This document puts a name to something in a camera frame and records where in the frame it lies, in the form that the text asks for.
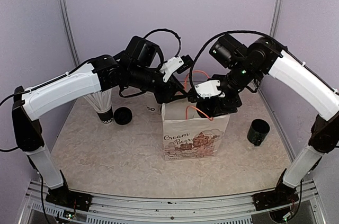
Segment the white paper takeout bag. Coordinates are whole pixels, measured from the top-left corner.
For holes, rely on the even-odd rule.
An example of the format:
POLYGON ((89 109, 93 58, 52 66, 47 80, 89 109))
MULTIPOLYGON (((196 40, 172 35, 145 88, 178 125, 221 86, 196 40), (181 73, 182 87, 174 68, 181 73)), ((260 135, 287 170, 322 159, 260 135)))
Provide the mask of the white paper takeout bag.
POLYGON ((165 160, 207 158, 217 154, 230 115, 212 117, 186 99, 161 107, 165 160))

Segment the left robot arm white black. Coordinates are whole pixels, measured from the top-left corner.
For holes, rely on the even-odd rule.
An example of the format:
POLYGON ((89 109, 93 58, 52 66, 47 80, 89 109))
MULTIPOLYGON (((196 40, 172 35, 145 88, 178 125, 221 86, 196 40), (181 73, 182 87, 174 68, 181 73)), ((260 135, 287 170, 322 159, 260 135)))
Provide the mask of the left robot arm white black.
POLYGON ((54 198, 62 205, 74 200, 62 172, 55 166, 42 138, 39 118, 65 103, 88 94, 129 86, 143 94, 152 92, 159 104, 177 100, 184 92, 173 76, 184 61, 179 55, 164 60, 160 46, 138 36, 115 56, 91 58, 70 72, 38 86, 17 87, 13 96, 12 121, 17 146, 41 174, 54 198))

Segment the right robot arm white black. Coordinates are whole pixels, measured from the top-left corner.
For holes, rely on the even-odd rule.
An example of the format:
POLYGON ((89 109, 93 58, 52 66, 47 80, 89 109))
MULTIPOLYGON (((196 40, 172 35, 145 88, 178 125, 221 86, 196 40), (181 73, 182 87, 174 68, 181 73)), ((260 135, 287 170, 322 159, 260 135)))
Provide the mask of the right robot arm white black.
POLYGON ((297 185, 338 144, 338 90, 298 60, 273 37, 251 30, 232 30, 209 39, 209 54, 229 72, 198 85, 191 84, 191 102, 203 104, 213 117, 239 106, 238 94, 264 75, 284 83, 316 111, 308 144, 281 174, 271 201, 282 205, 297 185))

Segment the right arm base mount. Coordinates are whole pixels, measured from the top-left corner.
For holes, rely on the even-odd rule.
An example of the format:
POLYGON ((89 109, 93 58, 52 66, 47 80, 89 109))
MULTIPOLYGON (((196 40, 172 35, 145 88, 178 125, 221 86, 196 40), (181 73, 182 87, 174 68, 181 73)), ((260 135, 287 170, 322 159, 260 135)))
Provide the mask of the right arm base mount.
POLYGON ((273 190, 255 193, 252 198, 256 211, 279 207, 299 200, 296 189, 282 182, 279 182, 273 190))

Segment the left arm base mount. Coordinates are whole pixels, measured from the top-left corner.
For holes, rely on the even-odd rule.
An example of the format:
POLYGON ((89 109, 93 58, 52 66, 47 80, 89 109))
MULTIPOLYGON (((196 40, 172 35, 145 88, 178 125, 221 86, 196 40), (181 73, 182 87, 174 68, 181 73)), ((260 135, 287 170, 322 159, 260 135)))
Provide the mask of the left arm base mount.
POLYGON ((82 192, 76 192, 69 189, 67 182, 56 189, 48 189, 46 201, 70 208, 88 212, 92 202, 92 195, 82 192))

